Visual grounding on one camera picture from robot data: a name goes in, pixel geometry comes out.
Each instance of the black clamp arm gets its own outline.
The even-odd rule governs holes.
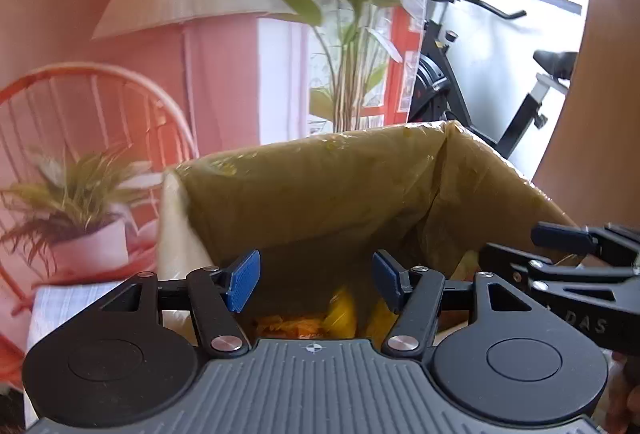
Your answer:
[[[633,266],[640,260],[640,233],[617,224],[574,228],[538,223],[531,231],[531,240],[536,246],[594,255],[612,266]]]
[[[260,254],[252,251],[225,269],[204,267],[182,280],[158,285],[158,310],[191,312],[201,349],[210,358],[236,358],[251,348],[233,312],[240,312],[260,278]]]
[[[563,234],[564,229],[552,233],[556,247]],[[573,251],[580,246],[585,251],[587,240],[580,237],[586,235],[570,229],[564,237],[564,242],[560,241],[564,247],[568,249],[571,242]],[[630,356],[640,354],[640,268],[554,266],[544,257],[497,244],[482,248],[479,265],[511,281],[601,348]]]
[[[518,297],[492,273],[477,273],[473,282],[445,280],[425,266],[407,270],[384,250],[373,256],[373,279],[388,308],[399,315],[381,348],[393,358],[427,363],[441,311],[471,311],[473,323],[480,315],[488,320],[494,311],[530,310],[521,302],[528,297]]]

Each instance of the trash bin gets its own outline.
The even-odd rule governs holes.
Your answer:
[[[319,135],[193,160],[164,181],[160,279],[258,249],[241,324],[326,311],[347,286],[360,334],[379,299],[371,256],[451,276],[469,250],[533,246],[537,221],[573,224],[506,160],[454,122]]]

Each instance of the metal screw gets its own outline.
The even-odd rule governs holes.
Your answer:
[[[216,351],[224,351],[229,353],[230,351],[237,351],[242,347],[242,340],[232,335],[223,335],[211,340],[211,347]]]
[[[542,282],[541,280],[534,280],[531,284],[531,287],[533,289],[537,289],[538,291],[546,291],[549,289],[549,286],[547,286],[544,282]]]
[[[389,338],[386,344],[396,351],[413,351],[418,348],[420,342],[408,335],[398,335],[397,337]]]

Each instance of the white plant pot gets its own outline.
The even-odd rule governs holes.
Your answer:
[[[118,219],[98,231],[51,244],[59,273],[94,274],[120,268],[129,262],[125,224]]]

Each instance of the yellow plastic bag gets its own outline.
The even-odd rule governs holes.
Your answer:
[[[346,288],[340,288],[329,301],[329,313],[322,328],[330,338],[354,338],[358,328],[356,305]]]
[[[457,124],[318,135],[215,154],[169,173],[158,271],[186,276],[259,249],[262,273],[244,323],[322,315],[335,288],[347,286],[364,325],[379,299],[376,249],[451,276],[465,252],[486,242],[552,255],[530,241],[537,221],[572,224]]]

